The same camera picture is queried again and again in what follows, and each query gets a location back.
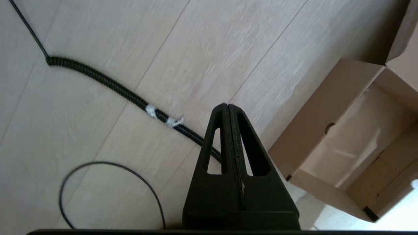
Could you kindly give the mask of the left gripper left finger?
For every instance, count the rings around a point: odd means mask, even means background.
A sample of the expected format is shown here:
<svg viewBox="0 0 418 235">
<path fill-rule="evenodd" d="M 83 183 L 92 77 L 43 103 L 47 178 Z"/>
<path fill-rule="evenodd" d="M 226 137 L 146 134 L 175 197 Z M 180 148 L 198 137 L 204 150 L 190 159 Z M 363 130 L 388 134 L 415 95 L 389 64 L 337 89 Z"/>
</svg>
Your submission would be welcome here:
<svg viewBox="0 0 418 235">
<path fill-rule="evenodd" d="M 221 174 L 209 174 L 215 131 L 220 130 Z M 231 127 L 230 110 L 226 103 L 211 113 L 203 146 L 183 208 L 183 225 L 190 229 L 223 229 L 229 216 L 244 209 L 239 187 Z"/>
</svg>

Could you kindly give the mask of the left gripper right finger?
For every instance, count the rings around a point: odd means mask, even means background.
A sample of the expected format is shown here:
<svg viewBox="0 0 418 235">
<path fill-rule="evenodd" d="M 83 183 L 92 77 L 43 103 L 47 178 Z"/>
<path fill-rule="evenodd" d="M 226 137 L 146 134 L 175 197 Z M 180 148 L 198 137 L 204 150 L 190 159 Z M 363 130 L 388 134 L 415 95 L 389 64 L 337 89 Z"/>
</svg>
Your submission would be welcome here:
<svg viewBox="0 0 418 235">
<path fill-rule="evenodd" d="M 228 110 L 239 210 L 298 214 L 246 113 L 233 104 L 228 105 Z"/>
</svg>

